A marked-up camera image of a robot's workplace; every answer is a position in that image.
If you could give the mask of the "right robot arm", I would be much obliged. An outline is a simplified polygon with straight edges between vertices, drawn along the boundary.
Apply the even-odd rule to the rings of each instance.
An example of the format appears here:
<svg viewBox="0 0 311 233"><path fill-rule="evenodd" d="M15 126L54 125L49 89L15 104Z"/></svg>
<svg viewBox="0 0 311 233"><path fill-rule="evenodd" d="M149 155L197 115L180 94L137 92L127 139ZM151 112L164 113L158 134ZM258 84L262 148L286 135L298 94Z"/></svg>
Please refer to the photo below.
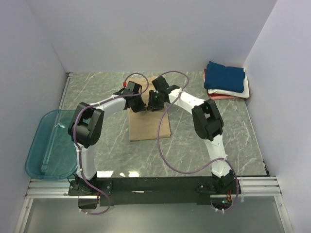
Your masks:
<svg viewBox="0 0 311 233"><path fill-rule="evenodd" d="M180 174L195 174L208 166L211 166L214 188L217 192L236 191L240 193L240 185L237 174L227 160L227 154L223 144L224 122L215 101L197 98L183 90L177 85L169 85L163 76L158 76L152 80L155 91L150 91L148 104L155 110L154 103L159 103L164 107L168 103L168 108L176 105L192 116L196 134L201 138L208 151L210 161L195 171L181 171L171 166L162 153L159 141L159 131L163 117L160 118L157 127L156 140L158 151L163 162L173 171Z"/></svg>

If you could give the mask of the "beige t-shirt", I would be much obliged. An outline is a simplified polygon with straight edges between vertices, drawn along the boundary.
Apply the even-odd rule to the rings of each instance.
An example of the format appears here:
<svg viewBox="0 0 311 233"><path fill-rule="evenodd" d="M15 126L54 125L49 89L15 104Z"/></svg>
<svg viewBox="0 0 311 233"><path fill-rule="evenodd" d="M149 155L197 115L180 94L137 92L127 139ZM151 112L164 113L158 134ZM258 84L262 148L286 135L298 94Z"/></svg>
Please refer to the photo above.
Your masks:
<svg viewBox="0 0 311 233"><path fill-rule="evenodd" d="M170 122L167 114L160 111L142 111L134 113L129 110L129 140L140 141L168 138L171 136Z"/></svg>

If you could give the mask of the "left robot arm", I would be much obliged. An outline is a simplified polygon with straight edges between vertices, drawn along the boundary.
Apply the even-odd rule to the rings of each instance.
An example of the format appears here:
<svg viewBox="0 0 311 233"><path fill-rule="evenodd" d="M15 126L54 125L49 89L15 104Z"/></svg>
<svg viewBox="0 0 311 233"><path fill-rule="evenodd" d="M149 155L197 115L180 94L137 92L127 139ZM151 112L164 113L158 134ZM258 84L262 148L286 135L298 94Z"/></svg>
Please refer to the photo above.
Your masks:
<svg viewBox="0 0 311 233"><path fill-rule="evenodd" d="M80 186L97 189L97 170L95 168L93 146L101 137L103 122L112 114L126 109L133 112L145 110L141 94L142 85L133 81L123 83L124 87L105 100L96 103L81 102L76 107L68 134L74 142L78 168L76 182Z"/></svg>

